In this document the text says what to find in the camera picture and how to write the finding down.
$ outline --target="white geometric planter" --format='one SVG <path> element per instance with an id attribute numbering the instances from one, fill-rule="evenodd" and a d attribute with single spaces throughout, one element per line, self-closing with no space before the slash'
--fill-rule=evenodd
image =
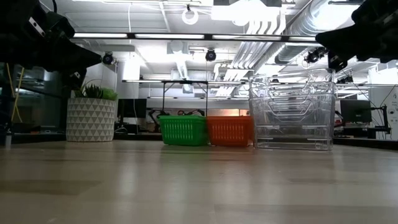
<path id="1" fill-rule="evenodd" d="M 113 140 L 116 102 L 94 98 L 68 100 L 67 141 Z"/>

